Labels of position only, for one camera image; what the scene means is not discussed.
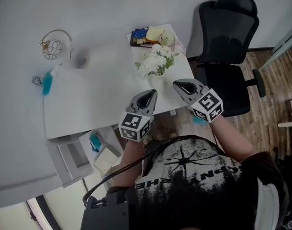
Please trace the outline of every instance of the person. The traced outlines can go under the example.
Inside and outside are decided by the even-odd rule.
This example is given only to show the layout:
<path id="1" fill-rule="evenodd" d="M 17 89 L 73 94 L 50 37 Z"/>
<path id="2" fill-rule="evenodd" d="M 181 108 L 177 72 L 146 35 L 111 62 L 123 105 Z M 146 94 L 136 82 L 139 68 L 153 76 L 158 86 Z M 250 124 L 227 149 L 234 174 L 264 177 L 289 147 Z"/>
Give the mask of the person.
<path id="1" fill-rule="evenodd" d="M 258 181 L 274 184 L 282 225 L 289 196 L 268 152 L 253 145 L 221 115 L 210 126 L 214 143 L 183 136 L 165 141 L 128 141 L 120 168 L 161 147 L 133 168 L 114 177 L 107 194 L 123 193 L 135 206 L 137 229 L 254 229 Z"/>

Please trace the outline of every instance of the person's left arm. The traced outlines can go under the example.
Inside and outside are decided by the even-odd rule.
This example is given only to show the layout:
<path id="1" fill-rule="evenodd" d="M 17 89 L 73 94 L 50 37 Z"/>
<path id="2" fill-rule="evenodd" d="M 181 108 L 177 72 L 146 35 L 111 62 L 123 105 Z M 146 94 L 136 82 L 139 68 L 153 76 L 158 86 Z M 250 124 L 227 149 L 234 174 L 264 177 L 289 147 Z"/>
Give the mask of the person's left arm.
<path id="1" fill-rule="evenodd" d="M 143 156 L 143 143 L 129 140 L 125 146 L 119 169 L 135 162 Z M 142 174 L 142 162 L 113 178 L 113 187 L 132 187 L 135 180 Z"/>

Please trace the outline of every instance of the star graphic on shirt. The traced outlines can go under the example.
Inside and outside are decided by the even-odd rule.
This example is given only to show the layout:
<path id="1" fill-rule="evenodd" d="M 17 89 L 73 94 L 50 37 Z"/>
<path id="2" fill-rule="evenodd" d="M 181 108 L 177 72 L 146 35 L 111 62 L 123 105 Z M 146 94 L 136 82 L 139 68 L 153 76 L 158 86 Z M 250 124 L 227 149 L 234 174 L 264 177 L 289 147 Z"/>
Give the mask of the star graphic on shirt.
<path id="1" fill-rule="evenodd" d="M 176 170 L 178 167 L 180 166 L 183 166 L 183 169 L 184 169 L 184 174 L 185 174 L 185 178 L 186 178 L 186 173 L 187 173 L 187 170 L 186 170 L 186 164 L 188 163 L 194 163 L 194 164 L 198 164 L 198 165 L 205 165 L 205 164 L 202 164 L 202 163 L 198 163 L 196 161 L 199 161 L 199 160 L 204 160 L 204 159 L 210 159 L 210 158 L 213 158 L 215 156 L 217 156 L 217 154 L 215 155 L 212 155 L 212 156 L 209 156 L 207 158 L 201 158 L 201 159 L 195 159 L 195 160 L 191 160 L 191 157 L 193 157 L 195 155 L 197 151 L 195 150 L 189 157 L 185 157 L 184 156 L 184 153 L 183 153 L 183 149 L 182 149 L 182 145 L 180 145 L 180 153 L 181 153 L 181 158 L 178 159 L 178 158 L 173 158 L 173 159 L 177 159 L 178 161 L 176 162 L 170 162 L 170 163 L 166 163 L 164 165 L 169 165 L 169 164 L 177 164 L 178 166 L 173 169 L 172 171 Z"/>

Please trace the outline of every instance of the chair seat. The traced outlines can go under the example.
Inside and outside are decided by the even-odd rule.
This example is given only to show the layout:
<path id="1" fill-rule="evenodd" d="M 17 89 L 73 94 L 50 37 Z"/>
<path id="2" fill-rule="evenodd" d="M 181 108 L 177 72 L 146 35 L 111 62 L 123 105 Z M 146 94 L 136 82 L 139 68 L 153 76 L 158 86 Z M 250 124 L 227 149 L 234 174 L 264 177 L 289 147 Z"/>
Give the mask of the chair seat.
<path id="1" fill-rule="evenodd" d="M 250 100 L 240 67 L 230 64 L 201 64 L 195 79 L 214 89 L 223 100 L 223 116 L 236 116 L 250 111 Z"/>

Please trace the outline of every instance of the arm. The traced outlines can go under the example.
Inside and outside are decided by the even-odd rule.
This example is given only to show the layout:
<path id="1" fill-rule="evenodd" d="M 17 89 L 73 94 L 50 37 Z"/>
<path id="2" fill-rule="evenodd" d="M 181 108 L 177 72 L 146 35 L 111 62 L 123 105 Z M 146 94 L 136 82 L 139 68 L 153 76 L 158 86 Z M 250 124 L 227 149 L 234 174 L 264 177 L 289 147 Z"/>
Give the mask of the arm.
<path id="1" fill-rule="evenodd" d="M 210 126 L 225 153 L 230 158 L 241 162 L 258 152 L 223 116 L 219 115 L 210 123 Z"/>
<path id="2" fill-rule="evenodd" d="M 142 158 L 143 143 L 129 140 L 126 144 L 122 161 L 119 169 L 131 164 L 132 162 Z M 135 165 L 129 170 L 122 172 L 114 177 L 113 186 L 131 187 L 134 186 L 135 180 L 142 173 L 142 162 Z"/>

